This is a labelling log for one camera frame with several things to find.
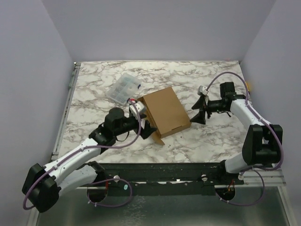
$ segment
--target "gray wall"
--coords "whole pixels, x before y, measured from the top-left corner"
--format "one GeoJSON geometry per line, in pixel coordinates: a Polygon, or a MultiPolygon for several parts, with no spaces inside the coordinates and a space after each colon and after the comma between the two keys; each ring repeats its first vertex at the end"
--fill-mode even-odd
{"type": "Polygon", "coordinates": [[[248,50],[242,71],[253,104],[284,130],[283,172],[301,225],[301,1],[277,0],[248,50]]]}
{"type": "Polygon", "coordinates": [[[274,0],[43,0],[74,61],[242,60],[274,0]]]}
{"type": "Polygon", "coordinates": [[[73,63],[40,0],[1,1],[0,225],[22,226],[23,182],[50,160],[73,63]]]}

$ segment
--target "transparent organizer box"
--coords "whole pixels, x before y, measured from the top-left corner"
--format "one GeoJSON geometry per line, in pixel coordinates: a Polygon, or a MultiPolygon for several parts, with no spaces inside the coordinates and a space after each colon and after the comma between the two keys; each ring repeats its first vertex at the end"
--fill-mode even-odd
{"type": "Polygon", "coordinates": [[[106,95],[108,98],[116,101],[117,103],[125,105],[127,100],[133,97],[140,86],[141,80],[124,73],[106,93],[106,95]]]}

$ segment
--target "cable connector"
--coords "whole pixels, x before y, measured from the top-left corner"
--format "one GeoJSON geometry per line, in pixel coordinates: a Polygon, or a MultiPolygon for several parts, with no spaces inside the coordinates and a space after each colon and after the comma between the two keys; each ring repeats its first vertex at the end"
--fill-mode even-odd
{"type": "Polygon", "coordinates": [[[204,94],[205,96],[208,96],[209,91],[207,91],[207,86],[199,86],[198,88],[198,95],[204,94]]]}
{"type": "MultiPolygon", "coordinates": [[[[144,104],[141,101],[138,101],[137,103],[135,103],[135,107],[137,108],[139,114],[143,114],[144,112],[146,112],[146,106],[144,106],[144,104]]],[[[130,111],[135,116],[135,118],[138,120],[137,112],[134,109],[134,106],[130,105],[130,111]]]]}

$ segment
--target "marble tabletop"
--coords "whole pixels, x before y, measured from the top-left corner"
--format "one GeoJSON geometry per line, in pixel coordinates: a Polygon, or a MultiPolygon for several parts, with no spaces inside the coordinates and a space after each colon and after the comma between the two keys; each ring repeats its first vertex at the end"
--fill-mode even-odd
{"type": "MultiPolygon", "coordinates": [[[[224,71],[232,71],[242,76],[237,61],[83,62],[71,101],[59,157],[77,147],[103,122],[108,111],[118,106],[109,100],[105,93],[123,73],[136,76],[143,81],[135,97],[173,87],[191,118],[198,112],[191,110],[198,99],[198,87],[208,85],[216,75],[224,71]]],[[[210,88],[211,100],[220,98],[219,85],[225,81],[233,81],[237,93],[246,94],[242,82],[237,77],[226,74],[210,88]]],[[[122,107],[126,113],[128,112],[128,107],[119,107],[122,107]]],[[[134,139],[135,135],[131,131],[123,144],[134,139]]],[[[146,140],[140,137],[130,147],[109,149],[92,161],[106,163],[220,162],[241,152],[245,136],[246,129],[237,117],[229,117],[226,113],[213,114],[207,120],[206,125],[193,123],[189,129],[163,138],[164,146],[155,144],[151,137],[146,140]]]]}

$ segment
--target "cardboard box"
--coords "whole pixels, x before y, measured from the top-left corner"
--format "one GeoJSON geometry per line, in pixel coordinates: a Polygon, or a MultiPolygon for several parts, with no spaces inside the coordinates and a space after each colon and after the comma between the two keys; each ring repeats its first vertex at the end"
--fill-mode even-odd
{"type": "Polygon", "coordinates": [[[164,145],[161,138],[191,126],[188,114],[171,87],[147,94],[138,100],[147,107],[146,116],[151,126],[158,128],[151,135],[157,144],[164,145]]]}

